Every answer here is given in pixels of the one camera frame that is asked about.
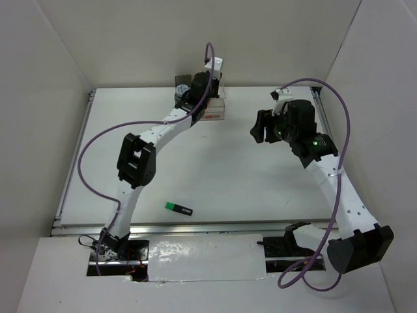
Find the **red gel pen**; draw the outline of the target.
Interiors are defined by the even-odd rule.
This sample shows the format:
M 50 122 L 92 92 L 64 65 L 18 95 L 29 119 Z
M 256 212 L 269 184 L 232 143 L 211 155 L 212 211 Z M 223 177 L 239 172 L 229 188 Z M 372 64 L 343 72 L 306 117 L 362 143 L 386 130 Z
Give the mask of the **red gel pen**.
M 205 115 L 204 119 L 206 119 L 206 120 L 222 120 L 223 117 L 221 115 Z

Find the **blue tape roll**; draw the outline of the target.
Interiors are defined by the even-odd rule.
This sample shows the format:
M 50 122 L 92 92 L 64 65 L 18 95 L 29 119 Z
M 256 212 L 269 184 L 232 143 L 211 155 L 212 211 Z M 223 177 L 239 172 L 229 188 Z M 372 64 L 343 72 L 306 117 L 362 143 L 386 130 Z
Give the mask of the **blue tape roll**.
M 185 83 L 178 84 L 175 87 L 175 99 L 180 100 L 182 96 L 190 90 L 190 86 Z

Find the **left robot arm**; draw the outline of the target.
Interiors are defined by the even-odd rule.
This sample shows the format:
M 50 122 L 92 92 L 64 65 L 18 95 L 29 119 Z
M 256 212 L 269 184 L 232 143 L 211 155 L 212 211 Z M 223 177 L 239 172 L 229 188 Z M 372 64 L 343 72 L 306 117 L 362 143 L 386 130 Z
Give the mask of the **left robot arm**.
M 156 156 L 180 133 L 190 129 L 205 114 L 208 103 L 218 98 L 222 73 L 214 77 L 210 73 L 195 74 L 190 89 L 176 102 L 160 125 L 151 127 L 139 135 L 127 134 L 122 142 L 117 161 L 119 185 L 113 218 L 100 233 L 101 245 L 114 260 L 128 254 L 128 238 L 132 215 L 142 190 L 156 174 Z

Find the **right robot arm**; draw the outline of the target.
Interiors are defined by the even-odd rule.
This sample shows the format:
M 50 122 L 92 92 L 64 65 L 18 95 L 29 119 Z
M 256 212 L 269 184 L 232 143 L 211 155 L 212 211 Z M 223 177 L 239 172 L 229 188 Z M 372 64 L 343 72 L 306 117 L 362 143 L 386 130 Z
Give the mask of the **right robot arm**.
M 323 252 L 338 273 L 349 273 L 382 260 L 394 233 L 391 227 L 381 226 L 367 210 L 339 167 L 338 150 L 330 136 L 318 132 L 311 102 L 292 100 L 273 110 L 258 111 L 250 134 L 257 143 L 288 143 L 317 182 L 330 208 L 337 211 L 339 234 L 328 237 Z

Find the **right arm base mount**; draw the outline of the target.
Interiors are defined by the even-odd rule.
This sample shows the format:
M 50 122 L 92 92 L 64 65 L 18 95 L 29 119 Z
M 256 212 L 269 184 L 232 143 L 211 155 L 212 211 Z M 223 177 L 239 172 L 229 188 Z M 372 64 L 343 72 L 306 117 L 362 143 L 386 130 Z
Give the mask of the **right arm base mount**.
M 287 226 L 282 236 L 263 237 L 257 242 L 264 249 L 267 273 L 282 273 L 290 265 L 300 260 L 304 261 L 314 254 L 314 250 L 298 246 L 293 234 L 299 227 L 310 225 L 310 223 L 297 222 Z

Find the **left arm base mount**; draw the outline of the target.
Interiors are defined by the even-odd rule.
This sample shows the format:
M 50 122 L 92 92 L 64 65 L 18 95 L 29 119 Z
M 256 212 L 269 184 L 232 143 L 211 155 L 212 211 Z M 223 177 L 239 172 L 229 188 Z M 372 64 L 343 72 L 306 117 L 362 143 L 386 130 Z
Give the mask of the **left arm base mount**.
M 149 240 L 132 240 L 116 253 L 90 235 L 80 235 L 78 244 L 90 250 L 86 276 L 127 276 L 134 282 L 148 282 Z

